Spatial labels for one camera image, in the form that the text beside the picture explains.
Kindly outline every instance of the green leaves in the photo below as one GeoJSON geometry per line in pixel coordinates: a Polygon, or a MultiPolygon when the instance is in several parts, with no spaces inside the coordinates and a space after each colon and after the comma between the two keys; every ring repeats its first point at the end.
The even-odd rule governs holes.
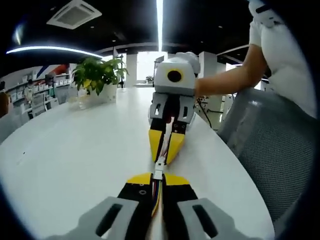
{"type": "Polygon", "coordinates": [[[74,82],[79,90],[84,87],[93,90],[97,95],[101,93],[104,85],[117,85],[121,78],[124,78],[128,70],[121,58],[114,58],[109,61],[101,61],[96,57],[88,57],[78,64],[73,70],[74,82]]]}

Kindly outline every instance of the window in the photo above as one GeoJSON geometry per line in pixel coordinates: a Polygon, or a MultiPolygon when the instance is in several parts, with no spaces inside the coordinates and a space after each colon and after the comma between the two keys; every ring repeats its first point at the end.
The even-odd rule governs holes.
{"type": "Polygon", "coordinates": [[[154,75],[155,60],[164,56],[164,60],[168,59],[168,53],[165,51],[141,51],[137,55],[136,79],[138,81],[145,80],[147,76],[154,75]]]}
{"type": "MultiPolygon", "coordinates": [[[[126,67],[127,67],[127,54],[126,54],[126,53],[122,53],[122,54],[119,54],[118,57],[120,57],[121,55],[123,56],[122,61],[124,62],[124,66],[122,66],[122,67],[123,67],[123,68],[126,68],[126,67]]],[[[112,57],[113,57],[112,55],[104,56],[104,57],[102,58],[102,60],[103,60],[103,61],[109,61],[109,60],[112,59],[112,57]]],[[[127,77],[127,74],[124,73],[123,81],[126,81],[126,77],[127,77]]]]}
{"type": "MultiPolygon", "coordinates": [[[[225,70],[226,70],[226,71],[229,71],[229,70],[235,69],[236,67],[239,67],[239,66],[241,66],[241,64],[231,65],[231,64],[229,64],[229,63],[226,63],[226,64],[225,64],[225,70]]],[[[257,84],[254,88],[255,88],[255,89],[258,89],[258,90],[262,90],[262,89],[261,89],[261,81],[259,81],[258,84],[257,84]]]]}

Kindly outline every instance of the black ceiling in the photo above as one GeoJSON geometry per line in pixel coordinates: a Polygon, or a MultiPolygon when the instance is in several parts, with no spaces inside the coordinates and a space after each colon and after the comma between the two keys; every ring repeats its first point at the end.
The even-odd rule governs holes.
{"type": "MultiPolygon", "coordinates": [[[[4,41],[0,47],[1,76],[33,66],[74,63],[84,57],[52,50],[5,54],[17,47],[47,45],[96,52],[119,45],[158,42],[156,0],[85,0],[102,16],[74,30],[46,24],[69,1],[5,3],[8,14],[1,16],[1,23],[4,24],[1,33],[4,41]],[[12,38],[18,26],[22,27],[21,45],[12,38]]],[[[170,53],[193,51],[199,54],[208,51],[218,54],[246,45],[251,20],[246,0],[163,0],[162,49],[170,53]]],[[[140,46],[129,48],[127,52],[157,49],[156,45],[140,46]]],[[[245,54],[246,51],[242,50],[233,57],[242,60],[245,54]]]]}

